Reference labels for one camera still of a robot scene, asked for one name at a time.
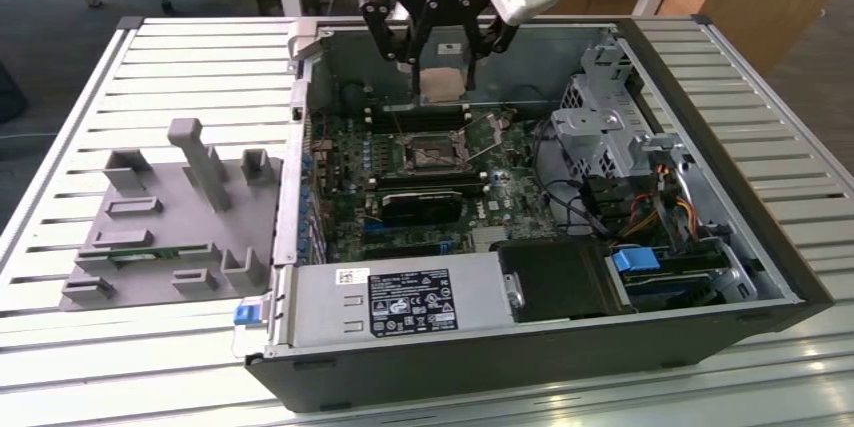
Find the gray carpet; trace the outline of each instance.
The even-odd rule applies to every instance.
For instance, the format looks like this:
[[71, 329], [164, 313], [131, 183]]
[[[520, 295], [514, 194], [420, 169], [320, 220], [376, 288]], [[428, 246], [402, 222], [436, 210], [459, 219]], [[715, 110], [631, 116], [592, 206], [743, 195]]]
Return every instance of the gray carpet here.
[[[255, 0], [172, 0], [188, 17], [256, 15]], [[31, 107], [0, 124], [0, 228], [12, 215], [29, 179], [89, 77], [123, 16], [161, 16], [159, 0], [0, 0], [0, 62]], [[771, 78], [790, 106], [849, 169], [854, 169], [854, 0], [833, 0]]]

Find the white metal grate table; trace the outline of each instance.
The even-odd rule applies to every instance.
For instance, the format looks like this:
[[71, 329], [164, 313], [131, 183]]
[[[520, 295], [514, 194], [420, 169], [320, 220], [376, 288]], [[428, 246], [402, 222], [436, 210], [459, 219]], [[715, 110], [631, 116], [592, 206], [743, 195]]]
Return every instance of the white metal grate table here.
[[[221, 158], [272, 155], [289, 118], [288, 21], [148, 19], [119, 30], [0, 238], [4, 426], [784, 425], [854, 411], [854, 182], [711, 26], [639, 20], [837, 306], [696, 366], [351, 412], [296, 415], [232, 352], [236, 300], [56, 310], [89, 229], [109, 149], [180, 158], [165, 129], [192, 115]], [[655, 99], [648, 103], [660, 111]]]

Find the green circuit board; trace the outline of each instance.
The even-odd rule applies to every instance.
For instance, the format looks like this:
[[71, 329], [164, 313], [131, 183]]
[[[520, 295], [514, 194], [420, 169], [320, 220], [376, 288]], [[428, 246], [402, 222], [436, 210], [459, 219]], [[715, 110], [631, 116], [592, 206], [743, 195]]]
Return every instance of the green circuit board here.
[[[488, 191], [463, 199], [456, 222], [398, 228], [386, 228], [371, 215], [370, 206], [382, 196], [366, 186], [380, 172], [386, 177], [411, 176], [403, 138], [422, 134], [378, 135], [360, 120], [333, 116], [315, 124], [313, 138], [327, 140], [321, 197], [329, 262], [366, 260], [371, 250], [390, 247], [440, 244], [442, 255], [474, 252], [470, 233], [479, 227], [503, 226], [507, 238], [512, 239], [556, 234], [551, 210], [540, 198], [530, 167], [531, 121], [507, 121], [500, 129], [500, 145], [495, 145], [495, 122], [507, 118], [506, 112], [499, 108], [472, 107], [471, 114], [472, 120], [456, 132], [464, 136], [471, 159], [466, 170], [488, 176]], [[447, 133], [432, 132], [423, 137], [442, 135]], [[442, 168], [442, 163], [436, 161], [435, 166]]]

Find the power supply label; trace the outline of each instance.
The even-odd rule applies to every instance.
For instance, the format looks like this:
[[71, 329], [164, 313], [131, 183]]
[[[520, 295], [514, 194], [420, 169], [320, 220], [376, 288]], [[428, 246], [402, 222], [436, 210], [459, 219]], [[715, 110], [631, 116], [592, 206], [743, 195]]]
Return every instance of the power supply label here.
[[447, 269], [368, 276], [374, 337], [456, 330]]

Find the blue latch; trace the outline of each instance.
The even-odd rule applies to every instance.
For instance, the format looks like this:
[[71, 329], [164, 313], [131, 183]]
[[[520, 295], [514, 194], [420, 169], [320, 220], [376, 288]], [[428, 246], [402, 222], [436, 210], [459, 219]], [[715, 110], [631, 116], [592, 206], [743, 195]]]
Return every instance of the blue latch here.
[[261, 305], [240, 304], [235, 310], [235, 325], [253, 325], [261, 323]]
[[638, 272], [643, 270], [658, 270], [662, 268], [658, 257], [650, 247], [631, 247], [622, 249], [611, 258], [614, 265], [620, 272]]

